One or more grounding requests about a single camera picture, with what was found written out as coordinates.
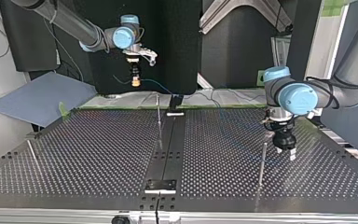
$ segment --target perforated metal table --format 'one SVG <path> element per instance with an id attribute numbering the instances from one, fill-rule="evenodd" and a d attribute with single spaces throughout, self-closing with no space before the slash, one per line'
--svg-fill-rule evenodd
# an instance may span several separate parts
<path id="1" fill-rule="evenodd" d="M 0 159 L 0 208 L 195 213 L 358 214 L 358 160 L 305 119 L 289 161 L 263 108 L 80 110 Z M 268 142 L 263 187 L 261 148 Z M 148 180 L 176 193 L 145 194 Z"/>

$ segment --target metal rod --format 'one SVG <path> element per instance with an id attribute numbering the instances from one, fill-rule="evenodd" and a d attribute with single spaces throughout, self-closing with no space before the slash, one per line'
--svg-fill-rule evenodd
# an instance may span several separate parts
<path id="1" fill-rule="evenodd" d="M 32 157 L 34 158 L 34 160 L 36 160 L 37 157 L 36 157 L 36 155 L 34 154 L 34 148 L 33 148 L 33 146 L 32 146 L 31 140 L 27 140 L 27 144 L 28 144 L 28 147 L 29 147 L 30 150 L 31 150 Z"/>
<path id="2" fill-rule="evenodd" d="M 33 9 L 42 17 L 63 29 L 85 45 L 92 46 L 98 42 L 99 33 L 96 28 L 85 19 L 79 17 L 71 9 L 58 1 L 57 13 L 55 6 L 50 1 L 44 1 L 40 6 L 37 0 L 12 0 L 13 3 L 25 9 Z"/>
<path id="3" fill-rule="evenodd" d="M 261 154 L 261 165 L 260 165 L 260 177 L 258 178 L 258 186 L 263 186 L 263 175 L 264 175 L 264 165 L 266 163 L 266 156 L 267 156 L 267 143 L 263 144 L 263 151 Z"/>
<path id="4" fill-rule="evenodd" d="M 161 114 L 159 112 L 159 95 L 156 94 L 156 106 L 157 106 L 157 116 L 158 116 L 158 126 L 161 129 Z"/>

